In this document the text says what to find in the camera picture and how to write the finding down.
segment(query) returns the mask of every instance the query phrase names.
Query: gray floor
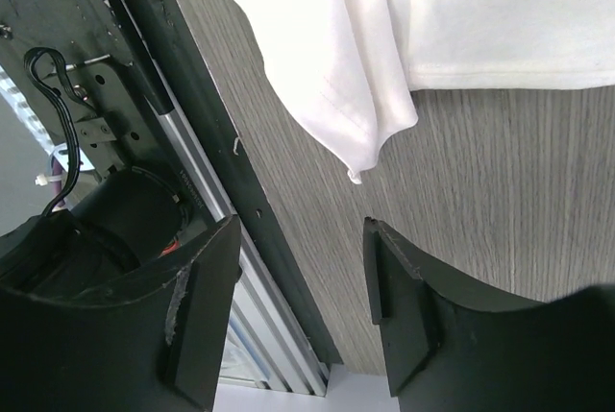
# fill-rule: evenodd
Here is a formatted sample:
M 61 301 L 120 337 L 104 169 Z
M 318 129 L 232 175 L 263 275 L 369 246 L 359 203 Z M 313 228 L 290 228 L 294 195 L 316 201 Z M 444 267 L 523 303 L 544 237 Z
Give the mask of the gray floor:
M 346 366 L 382 374 L 363 217 L 518 294 L 615 280 L 615 89 L 424 91 L 420 123 L 352 185 L 288 115 L 231 0 L 178 0 Z
M 36 186 L 47 155 L 0 96 L 0 235 L 42 212 L 51 200 L 49 186 Z

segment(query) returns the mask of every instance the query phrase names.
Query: cloth tip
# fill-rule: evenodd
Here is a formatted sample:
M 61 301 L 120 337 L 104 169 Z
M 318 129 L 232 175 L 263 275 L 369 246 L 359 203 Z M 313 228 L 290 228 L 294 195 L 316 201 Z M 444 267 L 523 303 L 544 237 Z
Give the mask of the cloth tip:
M 361 181 L 361 173 L 354 173 L 352 170 L 348 171 L 348 177 L 350 177 L 350 181 L 354 184 L 363 184 Z

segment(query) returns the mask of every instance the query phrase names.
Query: white floor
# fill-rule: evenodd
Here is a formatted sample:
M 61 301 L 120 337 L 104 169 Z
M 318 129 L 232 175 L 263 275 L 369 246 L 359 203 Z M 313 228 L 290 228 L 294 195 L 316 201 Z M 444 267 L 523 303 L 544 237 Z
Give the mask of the white floor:
M 326 398 L 218 385 L 213 412 L 399 412 L 386 377 L 350 374 L 333 366 Z

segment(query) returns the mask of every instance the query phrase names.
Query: white cloth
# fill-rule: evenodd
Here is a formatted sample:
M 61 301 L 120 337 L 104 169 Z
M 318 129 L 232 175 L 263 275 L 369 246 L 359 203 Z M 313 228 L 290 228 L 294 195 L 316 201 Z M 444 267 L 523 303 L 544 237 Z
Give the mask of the white cloth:
M 234 1 L 276 93 L 354 182 L 416 124 L 409 89 L 615 84 L 615 0 Z

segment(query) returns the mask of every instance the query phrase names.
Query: black cable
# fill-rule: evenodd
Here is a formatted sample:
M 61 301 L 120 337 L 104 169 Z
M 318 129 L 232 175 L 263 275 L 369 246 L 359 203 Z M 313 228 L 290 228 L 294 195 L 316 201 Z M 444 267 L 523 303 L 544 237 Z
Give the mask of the black cable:
M 34 84 L 34 86 L 45 96 L 45 98 L 47 98 L 47 100 L 49 100 L 49 102 L 51 102 L 51 104 L 56 109 L 58 117 L 60 118 L 61 128 L 64 132 L 64 137 L 66 139 L 66 149 L 68 152 L 68 175 L 66 177 L 66 184 L 61 189 L 60 193 L 58 193 L 58 195 L 54 199 L 52 199 L 51 202 L 42 211 L 43 216 L 48 216 L 53 212 L 54 207 L 66 196 L 68 196 L 68 194 L 77 184 L 77 179 L 79 178 L 79 169 L 81 166 L 81 156 L 79 152 L 79 140 L 77 139 L 77 131 L 75 131 L 75 126 L 73 124 L 72 117 L 70 116 L 70 110 L 68 109 L 68 106 L 66 105 L 62 97 L 57 95 L 56 91 L 54 91 L 52 87 L 44 83 L 38 76 L 36 65 L 40 58 L 45 54 L 51 57 L 51 60 L 56 66 L 56 74 L 58 75 L 60 84 L 62 85 L 66 93 L 71 97 L 71 99 L 74 99 L 72 96 L 74 95 L 77 100 L 81 101 L 82 104 L 87 106 L 89 109 L 94 110 L 94 108 L 88 104 L 83 103 L 83 100 L 81 100 L 75 93 L 72 84 L 70 83 L 70 79 L 66 74 L 66 60 L 60 52 L 47 47 L 35 47 L 26 52 L 26 55 L 24 55 L 23 58 L 26 74 L 28 75 L 30 81 L 32 81 L 32 84 Z

